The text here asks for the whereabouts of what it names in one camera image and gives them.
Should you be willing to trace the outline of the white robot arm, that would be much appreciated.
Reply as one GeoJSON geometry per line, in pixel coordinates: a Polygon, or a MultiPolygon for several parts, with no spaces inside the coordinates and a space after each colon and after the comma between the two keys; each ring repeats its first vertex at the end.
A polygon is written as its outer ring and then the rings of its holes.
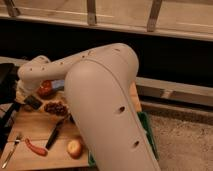
{"type": "Polygon", "coordinates": [[[123,43],[50,61],[38,56],[18,70],[25,96],[45,80],[63,79],[67,104],[99,171],[161,171],[130,96],[139,62],[123,43]]]}

